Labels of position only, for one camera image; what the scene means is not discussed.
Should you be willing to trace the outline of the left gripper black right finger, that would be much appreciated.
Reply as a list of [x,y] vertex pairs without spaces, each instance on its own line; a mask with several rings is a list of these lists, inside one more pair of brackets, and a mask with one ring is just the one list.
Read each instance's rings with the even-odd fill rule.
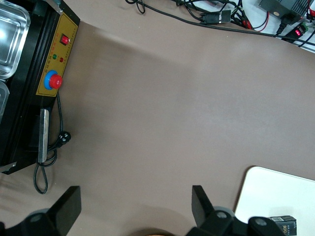
[[243,223],[224,209],[215,209],[201,185],[192,186],[191,210],[196,226],[188,236],[282,236],[269,218],[255,216]]

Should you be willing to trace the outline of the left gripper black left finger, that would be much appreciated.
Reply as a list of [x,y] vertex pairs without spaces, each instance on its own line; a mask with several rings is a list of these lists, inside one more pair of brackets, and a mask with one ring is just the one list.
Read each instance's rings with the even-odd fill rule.
[[65,236],[81,213],[81,188],[69,187],[47,209],[32,212],[20,223],[7,228],[0,223],[2,236]]

